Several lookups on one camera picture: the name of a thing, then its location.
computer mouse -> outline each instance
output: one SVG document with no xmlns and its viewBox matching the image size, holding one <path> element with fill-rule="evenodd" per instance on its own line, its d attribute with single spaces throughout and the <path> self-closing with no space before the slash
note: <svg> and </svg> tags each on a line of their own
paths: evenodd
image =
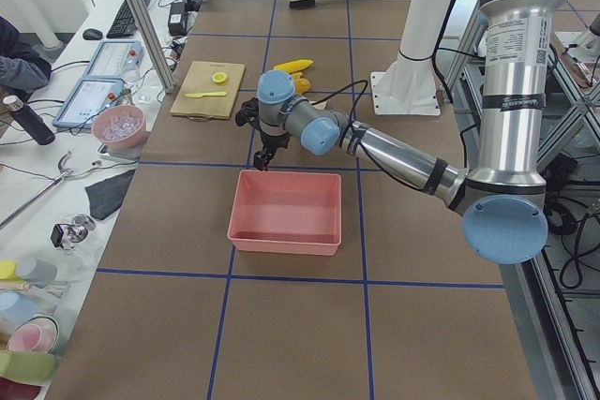
<svg viewBox="0 0 600 400">
<path fill-rule="evenodd" d="M 96 28 L 88 28 L 84 30 L 82 36 L 83 39 L 85 39 L 86 41 L 98 41 L 99 39 L 102 39 L 104 37 L 102 32 L 100 32 Z"/>
</svg>

wooden cutting board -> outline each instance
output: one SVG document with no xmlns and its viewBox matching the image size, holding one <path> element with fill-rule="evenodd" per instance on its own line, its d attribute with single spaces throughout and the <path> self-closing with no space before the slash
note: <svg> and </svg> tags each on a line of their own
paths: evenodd
<svg viewBox="0 0 600 400">
<path fill-rule="evenodd" d="M 237 97 L 245 66 L 238 63 L 215 63 L 212 61 L 194 61 L 189 67 L 179 94 L 172 104 L 173 116 L 206 117 L 229 119 Z M 227 80 L 215 83 L 211 80 L 215 72 L 225 72 Z M 226 91 L 224 97 L 188 98 L 186 93 L 208 93 Z"/>
</svg>

keyboard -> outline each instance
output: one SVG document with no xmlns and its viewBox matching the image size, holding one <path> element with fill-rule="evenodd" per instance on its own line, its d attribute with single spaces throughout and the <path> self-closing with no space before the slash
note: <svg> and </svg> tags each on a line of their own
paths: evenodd
<svg viewBox="0 0 600 400">
<path fill-rule="evenodd" d="M 150 0 L 143 1 L 148 7 Z M 131 14 L 129 5 L 124 0 L 123 4 L 116 13 L 114 20 L 112 21 L 111 28 L 109 29 L 109 33 L 106 34 L 106 37 L 132 37 L 137 29 L 138 27 L 135 24 L 135 20 L 133 19 L 133 14 Z"/>
</svg>

white desk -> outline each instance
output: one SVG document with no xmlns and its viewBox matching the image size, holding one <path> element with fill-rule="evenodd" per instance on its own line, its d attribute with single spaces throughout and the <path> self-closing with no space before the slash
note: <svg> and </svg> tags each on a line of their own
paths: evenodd
<svg viewBox="0 0 600 400">
<path fill-rule="evenodd" d="M 89 60 L 100 41 L 83 40 L 82 31 L 86 28 L 97 28 L 106 34 L 122 2 L 123 0 L 101 0 L 69 42 L 54 67 L 59 67 L 71 61 Z M 158 0 L 151 0 L 149 13 L 156 27 L 159 40 L 167 46 L 171 42 L 167 30 L 169 9 L 158 7 Z M 142 40 L 139 32 L 134 38 Z M 150 57 L 144 53 L 141 74 L 151 67 Z M 65 100 L 76 81 L 82 76 L 84 68 L 85 65 L 59 69 L 52 74 L 50 84 L 35 92 L 32 100 Z M 150 130 L 158 114 L 160 104 L 157 101 L 157 95 L 162 88 L 154 70 L 147 74 L 143 88 L 144 91 L 152 94 L 150 103 L 138 105 L 146 113 L 148 129 Z M 58 104 L 51 102 L 32 104 L 32 108 L 38 112 L 49 112 L 51 114 L 56 114 L 58 107 Z M 49 116 L 43 117 L 50 126 L 52 118 Z M 24 141 L 28 138 L 29 136 L 24 131 L 9 128 L 0 139 L 0 143 Z M 54 177 L 58 174 L 56 166 L 58 160 L 70 150 L 72 156 L 67 161 L 66 166 L 73 168 L 75 173 L 82 173 L 92 168 L 93 161 L 100 159 L 97 154 L 98 147 L 99 142 L 89 132 L 84 131 L 78 136 L 63 132 L 59 133 L 55 141 L 47 146 L 39 146 L 34 141 L 0 146 L 0 162 L 19 169 Z M 102 160 L 103 167 L 115 163 L 106 159 Z M 0 230 L 0 259 L 19 260 L 24 257 L 44 259 L 58 266 L 59 279 L 71 281 L 62 302 L 53 313 L 58 319 L 61 334 L 65 338 L 70 336 L 73 329 L 118 212 L 104 221 L 97 221 L 97 228 L 81 243 L 80 250 L 75 255 L 69 256 L 62 250 L 53 247 L 50 241 L 53 225 L 64 222 L 67 218 L 71 218 L 76 214 L 89 214 L 89 202 L 84 191 L 85 186 L 133 169 L 135 166 L 132 164 L 113 169 L 98 170 L 81 179 L 66 179 L 17 216 L 4 229 Z M 3 201 L 0 203 L 0 220 L 10 215 L 47 183 L 48 181 L 45 179 L 7 168 L 0 170 L 0 186 L 2 186 L 3 196 Z M 45 392 L 46 389 L 42 388 L 38 398 L 43 398 Z"/>
</svg>

pink bin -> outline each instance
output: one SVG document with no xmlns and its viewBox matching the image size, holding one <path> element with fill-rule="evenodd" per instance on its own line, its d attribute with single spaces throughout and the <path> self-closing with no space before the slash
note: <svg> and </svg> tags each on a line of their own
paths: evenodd
<svg viewBox="0 0 600 400">
<path fill-rule="evenodd" d="M 242 170 L 227 237 L 249 252 L 334 255 L 341 244 L 341 177 Z"/>
</svg>

